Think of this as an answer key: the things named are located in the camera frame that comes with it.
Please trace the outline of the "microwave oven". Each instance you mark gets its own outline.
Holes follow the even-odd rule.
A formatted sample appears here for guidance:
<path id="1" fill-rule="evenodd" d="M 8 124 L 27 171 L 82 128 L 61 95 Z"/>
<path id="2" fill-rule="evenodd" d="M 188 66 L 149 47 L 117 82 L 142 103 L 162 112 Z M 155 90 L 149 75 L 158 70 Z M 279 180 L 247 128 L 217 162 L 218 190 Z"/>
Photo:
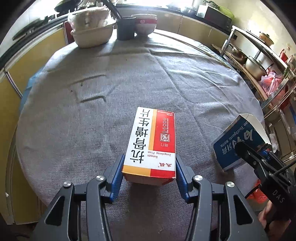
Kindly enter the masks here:
<path id="1" fill-rule="evenodd" d="M 224 30 L 230 30 L 232 27 L 232 20 L 211 6 L 199 5 L 197 16 L 214 23 Z"/>

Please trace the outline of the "orange white medicine box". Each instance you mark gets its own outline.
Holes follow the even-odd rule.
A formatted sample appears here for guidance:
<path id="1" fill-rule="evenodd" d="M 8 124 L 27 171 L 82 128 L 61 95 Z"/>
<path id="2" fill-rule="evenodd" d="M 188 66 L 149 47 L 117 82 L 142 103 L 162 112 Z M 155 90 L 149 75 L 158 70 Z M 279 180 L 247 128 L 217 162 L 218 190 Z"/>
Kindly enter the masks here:
<path id="1" fill-rule="evenodd" d="M 122 173 L 126 181 L 154 186 L 176 179 L 174 113 L 137 108 Z"/>

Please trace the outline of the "black chopstick holder cup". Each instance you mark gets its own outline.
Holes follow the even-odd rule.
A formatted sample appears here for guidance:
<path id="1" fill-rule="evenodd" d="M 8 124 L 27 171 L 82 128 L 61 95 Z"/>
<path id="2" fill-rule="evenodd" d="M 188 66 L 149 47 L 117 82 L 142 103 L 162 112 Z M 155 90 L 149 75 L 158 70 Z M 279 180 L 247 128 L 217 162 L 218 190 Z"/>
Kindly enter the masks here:
<path id="1" fill-rule="evenodd" d="M 136 17 L 123 17 L 113 3 L 109 0 L 102 0 L 116 18 L 117 24 L 117 39 L 120 41 L 128 41 L 134 38 L 135 35 L 135 20 Z"/>

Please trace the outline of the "white red bowl stack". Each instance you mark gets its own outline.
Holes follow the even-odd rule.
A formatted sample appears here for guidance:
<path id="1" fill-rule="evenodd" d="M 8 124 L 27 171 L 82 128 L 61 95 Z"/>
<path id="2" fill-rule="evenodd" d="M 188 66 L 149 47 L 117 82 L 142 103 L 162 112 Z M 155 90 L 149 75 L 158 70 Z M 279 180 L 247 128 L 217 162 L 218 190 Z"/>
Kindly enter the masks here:
<path id="1" fill-rule="evenodd" d="M 154 14 L 134 14 L 135 33 L 139 36 L 148 36 L 153 33 L 157 27 L 157 15 Z"/>

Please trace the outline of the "white stacked bowls with bag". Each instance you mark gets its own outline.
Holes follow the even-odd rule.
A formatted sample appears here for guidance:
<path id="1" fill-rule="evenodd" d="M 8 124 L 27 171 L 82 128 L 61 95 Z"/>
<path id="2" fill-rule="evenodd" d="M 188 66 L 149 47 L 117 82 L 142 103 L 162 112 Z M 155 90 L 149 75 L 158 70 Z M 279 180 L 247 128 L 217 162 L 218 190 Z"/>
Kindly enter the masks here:
<path id="1" fill-rule="evenodd" d="M 91 48 L 107 43 L 115 25 L 110 10 L 105 6 L 69 14 L 68 22 L 72 28 L 70 34 L 79 48 Z"/>

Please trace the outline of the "red plastic bag on rack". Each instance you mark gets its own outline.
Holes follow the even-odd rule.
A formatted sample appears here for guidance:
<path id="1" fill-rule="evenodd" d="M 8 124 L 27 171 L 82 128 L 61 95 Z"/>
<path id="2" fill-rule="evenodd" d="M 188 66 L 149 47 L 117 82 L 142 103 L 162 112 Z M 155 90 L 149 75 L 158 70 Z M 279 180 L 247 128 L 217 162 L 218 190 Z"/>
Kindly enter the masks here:
<path id="1" fill-rule="evenodd" d="M 277 75 L 274 71 L 269 72 L 266 76 L 262 76 L 259 81 L 260 86 L 263 88 L 266 95 L 269 97 L 274 93 L 283 80 L 283 76 Z"/>

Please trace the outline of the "metal storage rack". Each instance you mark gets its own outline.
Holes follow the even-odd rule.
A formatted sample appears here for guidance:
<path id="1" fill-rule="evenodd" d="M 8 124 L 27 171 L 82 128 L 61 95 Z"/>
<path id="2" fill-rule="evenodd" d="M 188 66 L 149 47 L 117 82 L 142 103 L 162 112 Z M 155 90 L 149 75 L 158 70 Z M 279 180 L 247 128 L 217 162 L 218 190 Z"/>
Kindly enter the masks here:
<path id="1" fill-rule="evenodd" d="M 243 77 L 259 100 L 273 151 L 284 162 L 295 159 L 295 67 L 272 49 L 268 35 L 233 26 L 212 48 Z"/>

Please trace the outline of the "red plastic trash basket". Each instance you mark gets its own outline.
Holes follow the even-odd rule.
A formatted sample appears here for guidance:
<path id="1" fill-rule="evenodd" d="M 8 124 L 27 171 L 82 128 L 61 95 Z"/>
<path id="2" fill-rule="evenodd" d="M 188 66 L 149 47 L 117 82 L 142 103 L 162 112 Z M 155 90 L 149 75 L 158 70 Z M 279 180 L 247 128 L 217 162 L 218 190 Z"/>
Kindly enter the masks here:
<path id="1" fill-rule="evenodd" d="M 267 196 L 260 190 L 259 186 L 261 181 L 258 179 L 255 183 L 254 190 L 250 191 L 250 194 L 247 194 L 247 200 L 254 200 L 258 204 L 263 204 L 268 201 Z"/>

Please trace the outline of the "long bamboo stick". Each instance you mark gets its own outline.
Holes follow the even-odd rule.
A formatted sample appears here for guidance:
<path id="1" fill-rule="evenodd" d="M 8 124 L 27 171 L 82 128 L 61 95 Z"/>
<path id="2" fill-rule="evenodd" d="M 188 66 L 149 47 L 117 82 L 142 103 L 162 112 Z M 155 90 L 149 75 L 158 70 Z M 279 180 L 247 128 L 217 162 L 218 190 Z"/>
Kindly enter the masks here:
<path id="1" fill-rule="evenodd" d="M 172 32 L 168 32 L 168 31 L 163 31 L 163 30 L 155 30 L 154 31 L 155 34 L 161 35 L 161 36 L 165 36 L 171 39 L 174 39 L 176 41 L 179 41 L 185 45 L 188 45 L 200 52 L 202 52 L 203 54 L 214 58 L 215 60 L 217 60 L 218 62 L 220 62 L 224 67 L 226 68 L 230 68 L 230 69 L 234 69 L 226 60 L 224 60 L 222 57 L 218 56 L 215 52 L 213 52 L 210 48 L 208 48 L 207 46 L 203 45 L 202 43 L 195 41 L 191 38 L 188 37 L 184 37 L 182 35 L 176 34 L 176 33 L 172 33 Z"/>

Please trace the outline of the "black wok with lid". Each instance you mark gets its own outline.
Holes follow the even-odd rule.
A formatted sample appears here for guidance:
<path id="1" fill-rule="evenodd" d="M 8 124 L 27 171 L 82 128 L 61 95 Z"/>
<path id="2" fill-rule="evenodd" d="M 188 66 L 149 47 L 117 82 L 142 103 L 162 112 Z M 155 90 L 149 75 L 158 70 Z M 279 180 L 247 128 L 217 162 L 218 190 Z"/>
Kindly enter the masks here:
<path id="1" fill-rule="evenodd" d="M 54 10 L 58 13 L 69 11 L 79 6 L 82 2 L 82 0 L 62 0 L 55 6 Z"/>

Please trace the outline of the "steel pot on rack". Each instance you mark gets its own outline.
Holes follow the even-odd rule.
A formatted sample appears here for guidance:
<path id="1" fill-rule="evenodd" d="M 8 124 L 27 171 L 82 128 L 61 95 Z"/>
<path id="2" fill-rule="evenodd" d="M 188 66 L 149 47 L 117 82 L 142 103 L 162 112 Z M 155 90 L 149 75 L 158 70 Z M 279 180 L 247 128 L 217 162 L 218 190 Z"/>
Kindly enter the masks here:
<path id="1" fill-rule="evenodd" d="M 245 69 L 257 80 L 260 81 L 262 76 L 266 76 L 266 70 L 263 68 L 263 66 L 255 60 L 253 57 L 248 56 L 246 63 L 245 63 Z"/>

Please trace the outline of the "yellow lower cabinets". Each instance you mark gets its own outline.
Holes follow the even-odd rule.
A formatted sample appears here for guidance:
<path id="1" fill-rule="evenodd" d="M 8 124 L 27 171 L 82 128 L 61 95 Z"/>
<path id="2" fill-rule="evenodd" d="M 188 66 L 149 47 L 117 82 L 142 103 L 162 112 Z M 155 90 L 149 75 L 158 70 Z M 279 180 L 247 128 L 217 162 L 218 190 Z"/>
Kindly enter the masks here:
<path id="1" fill-rule="evenodd" d="M 158 30 L 177 33 L 210 47 L 222 46 L 229 31 L 200 18 L 169 9 L 121 5 L 123 16 L 156 14 Z M 15 132 L 29 79 L 58 50 L 73 42 L 67 18 L 61 16 L 27 34 L 1 56 L 1 214 L 8 225 L 37 221 L 40 201 L 16 163 Z"/>

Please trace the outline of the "grey tablecloth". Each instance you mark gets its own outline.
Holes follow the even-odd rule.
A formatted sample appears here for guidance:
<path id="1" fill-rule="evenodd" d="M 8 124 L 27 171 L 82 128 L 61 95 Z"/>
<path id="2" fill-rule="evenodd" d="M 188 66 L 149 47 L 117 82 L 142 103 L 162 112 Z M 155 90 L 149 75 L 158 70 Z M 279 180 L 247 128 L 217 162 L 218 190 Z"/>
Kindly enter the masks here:
<path id="1" fill-rule="evenodd" d="M 22 170 L 48 208 L 31 240 L 245 240 L 228 209 L 256 177 L 235 147 L 264 124 L 206 46 L 152 34 L 57 51 L 18 121 Z"/>

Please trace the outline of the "blue toothpaste box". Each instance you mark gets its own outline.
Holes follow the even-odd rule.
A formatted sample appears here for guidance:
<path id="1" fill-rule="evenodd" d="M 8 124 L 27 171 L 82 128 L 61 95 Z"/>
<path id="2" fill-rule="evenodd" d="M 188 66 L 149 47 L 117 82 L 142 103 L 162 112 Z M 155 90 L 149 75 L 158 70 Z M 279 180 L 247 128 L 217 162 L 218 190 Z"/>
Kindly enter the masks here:
<path id="1" fill-rule="evenodd" d="M 260 121 L 251 114 L 239 114 L 212 143 L 216 160 L 223 171 L 242 165 L 243 161 L 235 151 L 238 142 L 244 142 L 255 151 L 271 147 Z"/>

